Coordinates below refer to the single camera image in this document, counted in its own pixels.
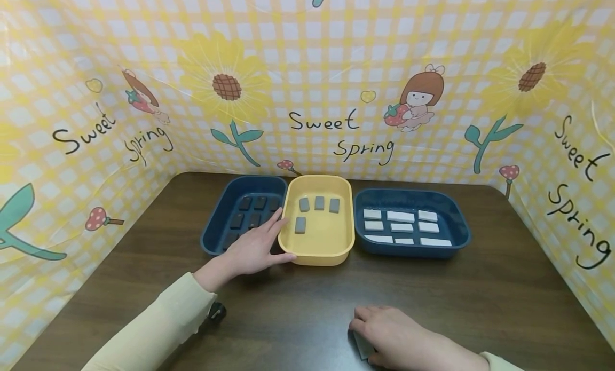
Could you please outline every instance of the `yellow heart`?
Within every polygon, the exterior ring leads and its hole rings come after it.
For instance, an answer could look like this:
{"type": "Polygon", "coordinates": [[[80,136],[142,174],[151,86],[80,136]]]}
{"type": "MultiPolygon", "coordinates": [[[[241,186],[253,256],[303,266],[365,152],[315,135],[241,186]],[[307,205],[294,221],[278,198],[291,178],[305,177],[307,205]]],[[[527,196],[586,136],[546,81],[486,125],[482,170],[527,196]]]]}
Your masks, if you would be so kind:
{"type": "Polygon", "coordinates": [[[374,99],[376,99],[376,91],[361,92],[361,100],[363,100],[363,103],[371,103],[374,99]]]}
{"type": "Polygon", "coordinates": [[[101,93],[103,90],[103,83],[98,79],[89,79],[86,81],[85,86],[92,92],[101,93]]]}

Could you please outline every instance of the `printed backdrop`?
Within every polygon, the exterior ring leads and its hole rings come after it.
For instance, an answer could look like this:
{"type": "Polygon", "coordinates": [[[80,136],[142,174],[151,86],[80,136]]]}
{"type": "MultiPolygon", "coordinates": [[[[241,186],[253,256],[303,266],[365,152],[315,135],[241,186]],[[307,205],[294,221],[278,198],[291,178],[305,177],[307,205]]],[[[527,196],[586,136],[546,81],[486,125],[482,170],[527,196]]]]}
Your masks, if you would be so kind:
{"type": "Polygon", "coordinates": [[[186,171],[494,186],[615,345],[615,0],[0,4],[0,368],[186,171]]]}

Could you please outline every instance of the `red mushroom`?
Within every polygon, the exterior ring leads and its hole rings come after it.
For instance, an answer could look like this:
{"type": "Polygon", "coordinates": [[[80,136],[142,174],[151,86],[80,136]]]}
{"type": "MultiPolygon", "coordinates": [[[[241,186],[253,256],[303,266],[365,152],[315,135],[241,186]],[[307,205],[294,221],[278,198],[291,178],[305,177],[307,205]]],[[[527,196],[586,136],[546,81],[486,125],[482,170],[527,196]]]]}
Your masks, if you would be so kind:
{"type": "Polygon", "coordinates": [[[90,211],[90,217],[85,222],[85,229],[88,231],[96,231],[100,227],[108,224],[122,225],[124,221],[121,219],[112,219],[107,216],[107,212],[102,207],[96,207],[90,211]]]}
{"type": "Polygon", "coordinates": [[[295,170],[294,166],[295,165],[290,160],[282,160],[278,163],[279,169],[290,170],[290,172],[295,173],[296,176],[301,176],[301,174],[295,170]]]}
{"type": "Polygon", "coordinates": [[[505,165],[499,169],[499,173],[506,179],[506,199],[510,197],[510,186],[513,185],[513,180],[519,176],[518,165],[505,165]]]}

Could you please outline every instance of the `sleeve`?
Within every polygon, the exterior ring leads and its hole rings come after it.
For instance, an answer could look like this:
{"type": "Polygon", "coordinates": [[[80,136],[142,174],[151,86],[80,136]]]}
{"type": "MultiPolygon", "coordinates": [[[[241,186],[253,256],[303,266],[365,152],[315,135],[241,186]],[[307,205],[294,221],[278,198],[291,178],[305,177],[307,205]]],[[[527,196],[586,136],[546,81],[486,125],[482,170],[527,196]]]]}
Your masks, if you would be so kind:
{"type": "Polygon", "coordinates": [[[199,330],[217,295],[186,273],[85,364],[83,371],[150,371],[199,330]]]}
{"type": "Polygon", "coordinates": [[[513,366],[513,364],[506,362],[506,360],[503,360],[499,356],[489,354],[489,352],[481,352],[480,355],[489,362],[490,371],[523,371],[521,368],[513,366]]]}

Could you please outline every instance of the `sunflower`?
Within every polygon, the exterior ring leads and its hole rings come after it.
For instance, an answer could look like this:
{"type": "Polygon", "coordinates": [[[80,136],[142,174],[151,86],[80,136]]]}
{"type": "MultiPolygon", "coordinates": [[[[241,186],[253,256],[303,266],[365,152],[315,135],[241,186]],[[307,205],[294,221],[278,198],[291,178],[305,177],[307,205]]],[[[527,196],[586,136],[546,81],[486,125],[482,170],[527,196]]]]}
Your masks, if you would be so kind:
{"type": "Polygon", "coordinates": [[[0,123],[0,185],[11,182],[13,178],[13,163],[21,156],[21,151],[12,145],[11,141],[19,134],[19,129],[0,123]]]}
{"type": "Polygon", "coordinates": [[[488,74],[492,84],[481,93],[483,105],[499,113],[529,115],[545,109],[551,99],[566,98],[563,81],[577,81],[585,73],[581,59],[590,59],[590,43],[578,43],[585,26],[572,20],[554,21],[529,30],[522,45],[503,55],[503,65],[488,74]]]}
{"type": "Polygon", "coordinates": [[[250,122],[266,116],[271,107],[271,79],[258,57],[243,55],[240,40],[228,41],[214,32],[210,38],[196,34],[179,46],[178,56],[185,75],[179,82],[191,90],[206,113],[227,120],[250,122]]]}

